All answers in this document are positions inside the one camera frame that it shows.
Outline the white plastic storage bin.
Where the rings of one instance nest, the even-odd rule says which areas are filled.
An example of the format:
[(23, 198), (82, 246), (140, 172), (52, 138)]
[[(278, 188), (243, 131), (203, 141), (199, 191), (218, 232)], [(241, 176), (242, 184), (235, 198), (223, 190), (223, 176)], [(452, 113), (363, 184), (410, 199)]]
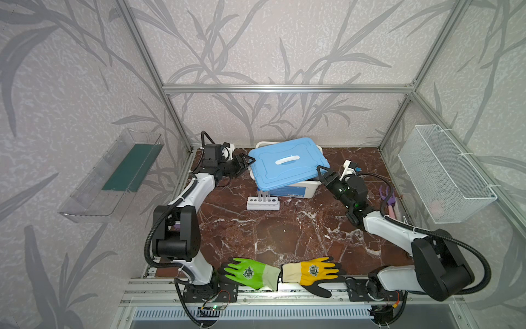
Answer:
[(273, 197), (295, 197), (310, 199), (313, 198), (316, 190), (321, 185), (318, 180), (306, 180), (279, 189), (270, 190), (268, 194)]

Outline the blue plastic bin lid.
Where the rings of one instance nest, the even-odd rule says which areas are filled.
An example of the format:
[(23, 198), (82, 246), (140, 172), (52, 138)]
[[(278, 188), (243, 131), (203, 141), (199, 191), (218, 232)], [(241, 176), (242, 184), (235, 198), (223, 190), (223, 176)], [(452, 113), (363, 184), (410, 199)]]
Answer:
[(323, 171), (330, 167), (323, 152), (306, 137), (252, 149), (249, 156), (255, 159), (250, 168), (261, 191), (316, 178), (317, 167)]

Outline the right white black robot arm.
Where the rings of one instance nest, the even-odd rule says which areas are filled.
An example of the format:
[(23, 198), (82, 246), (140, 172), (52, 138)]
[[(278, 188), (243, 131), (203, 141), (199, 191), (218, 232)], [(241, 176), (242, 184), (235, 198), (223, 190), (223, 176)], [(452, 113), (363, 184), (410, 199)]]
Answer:
[(386, 202), (374, 210), (367, 202), (363, 172), (339, 175), (329, 167), (316, 168), (319, 181), (346, 208), (351, 224), (405, 251), (413, 263), (381, 267), (368, 275), (371, 296), (405, 291), (442, 302), (454, 295), (470, 295), (486, 288), (492, 270), (484, 255), (453, 238), (445, 230), (425, 230), (389, 216)]

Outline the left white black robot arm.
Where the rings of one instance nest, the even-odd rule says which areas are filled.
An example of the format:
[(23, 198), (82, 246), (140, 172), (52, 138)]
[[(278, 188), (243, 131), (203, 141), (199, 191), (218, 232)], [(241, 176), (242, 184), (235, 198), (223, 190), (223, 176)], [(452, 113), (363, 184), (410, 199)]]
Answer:
[(201, 133), (201, 158), (189, 173), (189, 185), (170, 204), (158, 206), (144, 246), (144, 258), (150, 268), (178, 268), (187, 280), (181, 285), (209, 285), (214, 267), (200, 252), (201, 233), (197, 212), (207, 196), (223, 178), (237, 178), (256, 159), (235, 152), (231, 143), (215, 143)]

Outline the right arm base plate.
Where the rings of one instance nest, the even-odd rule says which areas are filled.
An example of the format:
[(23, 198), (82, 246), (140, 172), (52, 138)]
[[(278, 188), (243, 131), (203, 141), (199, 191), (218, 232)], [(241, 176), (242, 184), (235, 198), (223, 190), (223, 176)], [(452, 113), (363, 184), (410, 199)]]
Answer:
[(396, 304), (403, 299), (402, 291), (387, 291), (369, 279), (346, 278), (345, 285), (350, 302), (385, 302)]

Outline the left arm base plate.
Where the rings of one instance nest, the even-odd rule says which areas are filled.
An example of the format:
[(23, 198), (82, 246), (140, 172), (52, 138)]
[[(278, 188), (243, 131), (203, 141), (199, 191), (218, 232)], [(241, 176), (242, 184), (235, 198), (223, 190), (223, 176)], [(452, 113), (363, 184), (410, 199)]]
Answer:
[(183, 300), (190, 303), (213, 302), (227, 303), (236, 302), (239, 286), (228, 282), (211, 282), (208, 285), (188, 285), (183, 290)]

